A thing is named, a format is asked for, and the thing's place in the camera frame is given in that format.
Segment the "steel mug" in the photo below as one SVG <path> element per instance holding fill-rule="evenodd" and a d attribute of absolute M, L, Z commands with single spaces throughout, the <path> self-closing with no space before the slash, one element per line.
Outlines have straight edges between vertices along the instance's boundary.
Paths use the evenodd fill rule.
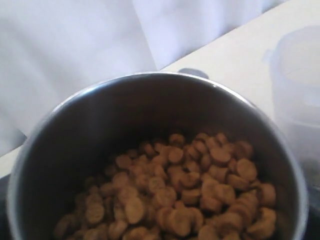
<path fill-rule="evenodd" d="M 86 87 L 23 144 L 14 240 L 301 240 L 302 170 L 258 107 L 226 86 L 143 72 Z"/>

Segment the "clear plastic container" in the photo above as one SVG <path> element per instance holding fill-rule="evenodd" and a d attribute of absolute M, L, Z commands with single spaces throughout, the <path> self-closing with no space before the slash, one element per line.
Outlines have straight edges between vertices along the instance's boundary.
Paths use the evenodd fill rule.
<path fill-rule="evenodd" d="M 320 187 L 320 27 L 284 35 L 263 60 L 269 64 L 274 119 L 310 186 Z"/>

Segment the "white curtain backdrop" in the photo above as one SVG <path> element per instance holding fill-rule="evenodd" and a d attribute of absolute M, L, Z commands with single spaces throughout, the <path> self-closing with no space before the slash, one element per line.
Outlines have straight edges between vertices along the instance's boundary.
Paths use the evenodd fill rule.
<path fill-rule="evenodd" d="M 278 0 L 3 0 L 0 153 L 99 80 L 160 70 Z"/>

